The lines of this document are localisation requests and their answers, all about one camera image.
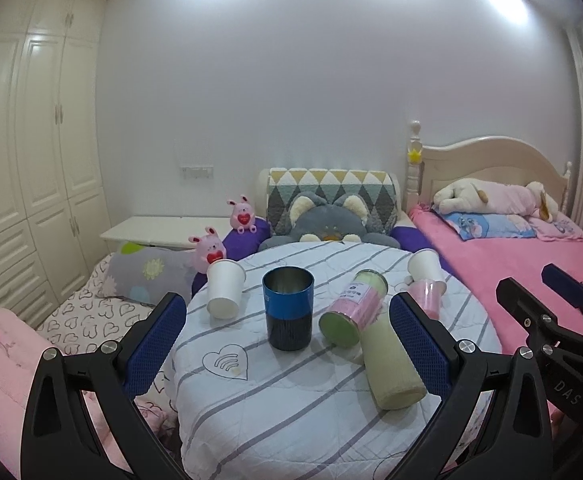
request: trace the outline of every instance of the wall outlet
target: wall outlet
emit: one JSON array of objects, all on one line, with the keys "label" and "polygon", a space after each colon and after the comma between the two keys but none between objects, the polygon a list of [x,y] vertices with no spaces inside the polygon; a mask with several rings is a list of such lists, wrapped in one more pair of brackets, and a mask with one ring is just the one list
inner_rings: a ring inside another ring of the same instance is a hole
[{"label": "wall outlet", "polygon": [[213,166],[181,166],[180,170],[186,179],[214,177]]}]

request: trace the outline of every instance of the table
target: table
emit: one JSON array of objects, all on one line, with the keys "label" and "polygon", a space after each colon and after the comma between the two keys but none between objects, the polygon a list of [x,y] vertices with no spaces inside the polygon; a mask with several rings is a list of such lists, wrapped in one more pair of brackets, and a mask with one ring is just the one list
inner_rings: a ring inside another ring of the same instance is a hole
[{"label": "table", "polygon": [[[360,346],[334,349],[319,314],[361,269],[380,270],[391,297],[401,290],[411,253],[371,244],[301,242],[242,260],[242,305],[232,320],[212,319],[206,288],[188,306],[168,357],[166,388],[177,408],[187,474],[200,480],[381,480],[433,415],[428,395],[404,410],[379,410],[369,392]],[[315,277],[313,338],[299,352],[267,342],[262,277],[284,266]],[[456,339],[489,352],[501,346],[485,309],[455,278],[447,279],[441,322]],[[489,394],[481,396],[457,454],[478,431]]]},{"label": "table", "polygon": [[142,245],[193,249],[190,236],[204,236],[211,226],[222,240],[231,230],[229,218],[193,216],[132,216],[100,235],[112,242],[135,242]]}]

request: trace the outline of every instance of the blue tumbler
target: blue tumbler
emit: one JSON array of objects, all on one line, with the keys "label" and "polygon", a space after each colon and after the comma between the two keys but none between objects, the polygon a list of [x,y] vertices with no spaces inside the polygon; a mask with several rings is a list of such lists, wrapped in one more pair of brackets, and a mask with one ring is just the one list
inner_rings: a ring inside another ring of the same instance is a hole
[{"label": "blue tumbler", "polygon": [[302,350],[311,341],[314,276],[300,267],[278,267],[263,277],[267,338],[274,348]]}]

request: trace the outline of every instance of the stuffed animal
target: stuffed animal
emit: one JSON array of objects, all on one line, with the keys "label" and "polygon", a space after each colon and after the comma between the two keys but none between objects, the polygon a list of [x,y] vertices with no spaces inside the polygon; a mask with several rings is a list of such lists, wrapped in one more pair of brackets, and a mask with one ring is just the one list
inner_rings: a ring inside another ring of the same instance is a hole
[{"label": "stuffed animal", "polygon": [[203,237],[190,236],[189,241],[196,244],[193,266],[201,274],[206,274],[209,266],[216,260],[227,257],[227,250],[213,227],[206,227],[207,235]]},{"label": "stuffed animal", "polygon": [[248,198],[245,195],[241,195],[240,202],[227,200],[227,203],[234,206],[232,216],[230,217],[232,229],[235,229],[240,234],[243,234],[245,229],[249,229],[250,233],[255,233],[256,213],[249,203]]},{"label": "stuffed animal", "polygon": [[400,248],[400,244],[390,236],[367,232],[369,211],[358,195],[344,195],[333,204],[328,204],[315,193],[301,193],[291,203],[289,214],[290,233],[265,240],[260,244],[259,251],[293,242],[321,240],[366,242]]},{"label": "stuffed animal", "polygon": [[545,222],[552,222],[559,211],[558,204],[545,192],[540,182],[508,186],[477,178],[461,178],[449,184],[433,196],[433,204],[441,214],[535,216]]}]

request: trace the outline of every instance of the gray stuffed animal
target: gray stuffed animal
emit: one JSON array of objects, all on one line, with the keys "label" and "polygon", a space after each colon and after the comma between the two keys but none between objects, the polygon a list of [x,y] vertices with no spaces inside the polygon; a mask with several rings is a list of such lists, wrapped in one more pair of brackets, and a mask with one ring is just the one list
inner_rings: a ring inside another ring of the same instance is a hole
[{"label": "gray stuffed animal", "polygon": [[367,232],[369,211],[358,195],[343,195],[333,204],[315,193],[299,194],[290,207],[291,231],[272,236],[260,244],[258,251],[293,242],[344,241],[365,242],[400,248],[392,237]]}]

